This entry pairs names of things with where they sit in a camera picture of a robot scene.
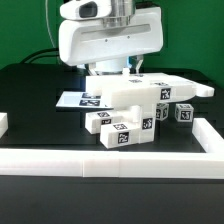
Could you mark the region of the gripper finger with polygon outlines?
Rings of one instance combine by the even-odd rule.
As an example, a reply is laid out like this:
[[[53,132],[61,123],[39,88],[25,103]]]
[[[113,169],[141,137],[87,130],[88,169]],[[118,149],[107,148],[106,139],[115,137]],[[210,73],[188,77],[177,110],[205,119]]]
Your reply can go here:
[[[95,71],[95,64],[88,64],[88,72],[91,76],[97,76],[97,72]]]
[[[136,56],[136,66],[135,66],[135,70],[136,70],[136,74],[139,74],[141,65],[144,61],[144,56],[143,55],[137,55]]]

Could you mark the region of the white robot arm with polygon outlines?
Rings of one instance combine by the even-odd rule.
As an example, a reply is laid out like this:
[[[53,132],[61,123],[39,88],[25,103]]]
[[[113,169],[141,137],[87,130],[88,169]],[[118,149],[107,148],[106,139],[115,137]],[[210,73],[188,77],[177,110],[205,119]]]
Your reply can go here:
[[[60,59],[69,66],[87,65],[89,72],[118,73],[128,58],[137,62],[161,50],[161,8],[133,0],[70,0],[60,7]]]

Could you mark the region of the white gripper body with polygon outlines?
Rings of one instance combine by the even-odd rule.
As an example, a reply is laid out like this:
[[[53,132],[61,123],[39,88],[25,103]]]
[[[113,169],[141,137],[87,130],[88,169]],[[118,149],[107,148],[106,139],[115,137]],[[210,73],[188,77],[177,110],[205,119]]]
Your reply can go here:
[[[60,7],[60,59],[69,66],[161,50],[161,9],[133,0],[71,0]]]

